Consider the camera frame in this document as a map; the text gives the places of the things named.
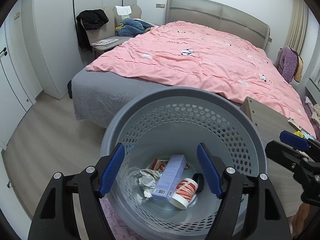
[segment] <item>barcode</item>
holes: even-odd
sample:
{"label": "barcode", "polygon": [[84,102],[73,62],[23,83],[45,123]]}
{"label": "barcode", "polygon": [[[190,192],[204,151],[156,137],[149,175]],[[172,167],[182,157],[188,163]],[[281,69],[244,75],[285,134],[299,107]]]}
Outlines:
{"label": "barcode", "polygon": [[166,192],[167,192],[166,190],[155,189],[153,193],[160,194],[160,195],[165,195]]}

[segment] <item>light switch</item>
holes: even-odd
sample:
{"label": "light switch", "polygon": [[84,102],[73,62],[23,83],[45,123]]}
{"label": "light switch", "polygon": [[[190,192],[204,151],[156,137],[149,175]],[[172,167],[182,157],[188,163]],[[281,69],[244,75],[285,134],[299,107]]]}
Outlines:
{"label": "light switch", "polygon": [[14,19],[18,19],[20,17],[20,12],[17,12],[15,15],[14,15]]}
{"label": "light switch", "polygon": [[164,3],[156,3],[156,8],[164,8]]}

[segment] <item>blue box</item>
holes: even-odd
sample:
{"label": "blue box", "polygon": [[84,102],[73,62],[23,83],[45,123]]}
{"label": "blue box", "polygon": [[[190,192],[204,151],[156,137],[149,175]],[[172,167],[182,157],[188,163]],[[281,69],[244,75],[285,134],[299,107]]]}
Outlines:
{"label": "blue box", "polygon": [[154,199],[166,199],[170,201],[172,195],[181,182],[181,175],[187,160],[184,155],[172,155],[164,169],[156,187],[151,193]]}

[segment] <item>gray plastic basket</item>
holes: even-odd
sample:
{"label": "gray plastic basket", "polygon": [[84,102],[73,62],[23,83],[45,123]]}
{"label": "gray plastic basket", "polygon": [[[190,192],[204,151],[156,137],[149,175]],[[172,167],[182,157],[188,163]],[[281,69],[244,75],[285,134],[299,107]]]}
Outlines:
{"label": "gray plastic basket", "polygon": [[[202,172],[196,148],[204,142],[212,155],[226,166],[257,176],[267,173],[267,159],[259,136],[240,109],[226,99],[193,88],[168,87],[134,99],[110,123],[101,146],[108,155],[117,142],[126,156],[108,199],[121,219],[146,239],[204,239],[215,218],[220,200],[204,190],[193,205],[181,211],[167,202],[143,195],[134,174],[155,158],[184,154],[190,168],[182,179]],[[247,196],[243,196],[235,233],[244,222]]]}

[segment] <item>door handle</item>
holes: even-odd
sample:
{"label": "door handle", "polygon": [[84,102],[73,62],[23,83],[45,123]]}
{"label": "door handle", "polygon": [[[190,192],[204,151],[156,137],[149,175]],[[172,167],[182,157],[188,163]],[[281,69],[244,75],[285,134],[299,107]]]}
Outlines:
{"label": "door handle", "polygon": [[4,52],[4,55],[7,56],[7,47],[4,47],[3,50],[0,51],[0,54]]}

